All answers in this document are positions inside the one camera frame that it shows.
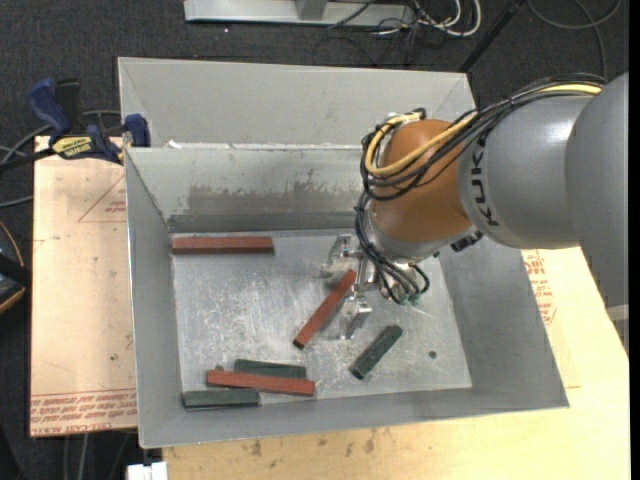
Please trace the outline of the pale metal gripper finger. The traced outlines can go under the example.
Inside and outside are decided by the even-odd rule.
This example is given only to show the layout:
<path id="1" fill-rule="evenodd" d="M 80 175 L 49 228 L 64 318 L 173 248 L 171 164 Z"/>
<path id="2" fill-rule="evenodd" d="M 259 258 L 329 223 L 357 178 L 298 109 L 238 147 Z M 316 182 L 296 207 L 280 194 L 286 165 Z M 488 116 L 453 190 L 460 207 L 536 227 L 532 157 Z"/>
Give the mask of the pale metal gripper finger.
<path id="1" fill-rule="evenodd" d="M 356 258 L 351 234 L 339 235 L 330 247 L 320 275 L 327 287 L 335 286 L 343 275 L 354 267 Z"/>
<path id="2" fill-rule="evenodd" d="M 371 314 L 372 308 L 364 296 L 347 297 L 341 309 L 340 337 L 352 339 Z"/>

